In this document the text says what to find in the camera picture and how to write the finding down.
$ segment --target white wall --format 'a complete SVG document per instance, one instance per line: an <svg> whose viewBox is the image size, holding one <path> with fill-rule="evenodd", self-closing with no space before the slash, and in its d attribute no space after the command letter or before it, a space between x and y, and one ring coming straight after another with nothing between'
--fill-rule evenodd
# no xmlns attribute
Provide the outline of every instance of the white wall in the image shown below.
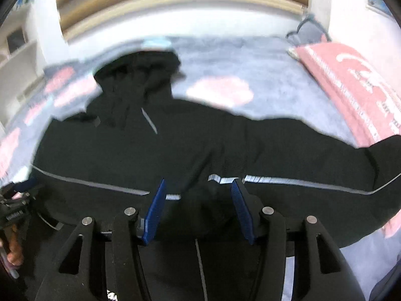
<svg viewBox="0 0 401 301"><path fill-rule="evenodd" d="M0 123L0 139L2 139L5 136L5 131L3 125Z"/></svg>
<svg viewBox="0 0 401 301"><path fill-rule="evenodd" d="M367 4L368 0L332 0L329 34L361 53L401 95L401 29Z"/></svg>
<svg viewBox="0 0 401 301"><path fill-rule="evenodd" d="M88 57L115 44L149 36L281 36L296 30L300 17L273 8L175 6L132 15L70 43L71 55Z"/></svg>
<svg viewBox="0 0 401 301"><path fill-rule="evenodd" d="M29 33L29 41L35 40L38 42L37 44L37 53L35 58L35 69L38 76L43 75L43 68L46 65L45 56L43 55L43 51L41 48L40 36L38 31L38 19L36 15L36 10L34 6L31 6L31 10L28 14L27 21L25 22L25 31Z"/></svg>
<svg viewBox="0 0 401 301"><path fill-rule="evenodd" d="M38 42L47 64L63 62L71 58L59 23L56 0L35 0Z"/></svg>
<svg viewBox="0 0 401 301"><path fill-rule="evenodd" d="M63 39L56 0L35 0L38 35L47 64L87 58L127 40L160 35L284 36L300 17L274 8L186 4L127 15L81 36L67 45Z"/></svg>

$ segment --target pink pattern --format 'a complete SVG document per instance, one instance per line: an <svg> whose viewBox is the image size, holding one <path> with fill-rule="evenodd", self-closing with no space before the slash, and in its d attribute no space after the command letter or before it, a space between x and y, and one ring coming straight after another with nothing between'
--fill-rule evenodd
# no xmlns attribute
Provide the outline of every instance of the pink pattern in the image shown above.
<svg viewBox="0 0 401 301"><path fill-rule="evenodd" d="M67 66L57 71L55 75L47 82L45 93L48 94L61 88L74 73L74 68L71 66Z"/></svg>
<svg viewBox="0 0 401 301"><path fill-rule="evenodd" d="M18 147L20 132L20 128L15 128L0 143L0 179L7 175L14 151Z"/></svg>
<svg viewBox="0 0 401 301"><path fill-rule="evenodd" d="M360 146L400 134L400 98L356 50L319 43L295 51L342 113Z"/></svg>
<svg viewBox="0 0 401 301"><path fill-rule="evenodd" d="M31 125L32 121L40 114L47 101L43 101L29 108L27 116L24 119L26 125Z"/></svg>
<svg viewBox="0 0 401 301"><path fill-rule="evenodd" d="M186 95L192 100L207 102L217 108L232 108L253 99L249 84L234 76L202 78L187 89Z"/></svg>
<svg viewBox="0 0 401 301"><path fill-rule="evenodd" d="M389 220L383 227L382 232L386 239L391 238L401 228L401 210Z"/></svg>
<svg viewBox="0 0 401 301"><path fill-rule="evenodd" d="M55 107L62 107L69 104L79 96L87 95L93 92L97 83L92 75L70 84L55 100Z"/></svg>
<svg viewBox="0 0 401 301"><path fill-rule="evenodd" d="M328 42L326 35L322 34L322 37L320 38L320 42L321 43L327 43Z"/></svg>

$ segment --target pillow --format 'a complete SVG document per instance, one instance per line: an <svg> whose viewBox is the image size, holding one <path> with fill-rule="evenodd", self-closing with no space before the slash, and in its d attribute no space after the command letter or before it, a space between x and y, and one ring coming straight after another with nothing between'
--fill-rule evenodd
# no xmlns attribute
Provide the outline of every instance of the pillow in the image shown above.
<svg viewBox="0 0 401 301"><path fill-rule="evenodd" d="M400 134L401 99L355 49L340 43L291 51L342 113L359 146Z"/></svg>

